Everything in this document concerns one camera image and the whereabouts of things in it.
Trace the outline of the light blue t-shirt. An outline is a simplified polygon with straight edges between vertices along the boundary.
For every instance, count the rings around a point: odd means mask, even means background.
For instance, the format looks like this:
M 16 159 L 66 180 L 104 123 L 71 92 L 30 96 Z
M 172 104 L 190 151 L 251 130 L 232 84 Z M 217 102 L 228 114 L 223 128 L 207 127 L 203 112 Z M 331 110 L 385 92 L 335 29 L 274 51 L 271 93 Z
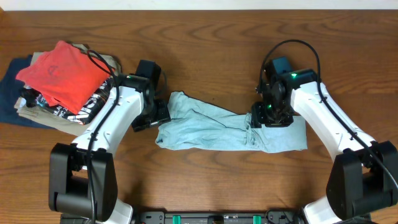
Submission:
M 171 121 L 159 126 L 155 143 L 170 150 L 262 151 L 279 153 L 306 150 L 305 120 L 294 116 L 285 128 L 252 128 L 252 114 L 231 111 L 190 98 L 182 91 L 171 93 Z

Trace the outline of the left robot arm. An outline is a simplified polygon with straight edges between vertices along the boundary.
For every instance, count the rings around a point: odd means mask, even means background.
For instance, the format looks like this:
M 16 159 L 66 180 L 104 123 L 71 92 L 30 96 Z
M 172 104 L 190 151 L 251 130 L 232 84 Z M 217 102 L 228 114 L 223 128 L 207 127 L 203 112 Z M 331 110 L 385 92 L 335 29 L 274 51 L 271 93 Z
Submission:
M 156 97 L 158 75 L 119 76 L 91 125 L 71 144 L 50 154 L 49 208 L 60 223 L 131 223 L 133 208 L 118 198 L 114 156 L 126 131 L 168 122 L 164 100 Z

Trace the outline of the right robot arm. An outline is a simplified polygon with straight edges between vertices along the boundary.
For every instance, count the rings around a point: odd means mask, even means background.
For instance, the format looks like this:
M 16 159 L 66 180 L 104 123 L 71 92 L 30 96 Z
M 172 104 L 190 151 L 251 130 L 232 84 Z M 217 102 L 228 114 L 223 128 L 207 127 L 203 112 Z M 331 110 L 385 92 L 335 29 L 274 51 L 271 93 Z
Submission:
M 344 223 L 397 205 L 397 148 L 377 142 L 335 103 L 312 69 L 263 68 L 252 126 L 288 127 L 299 114 L 333 161 L 326 195 L 302 209 L 296 223 Z

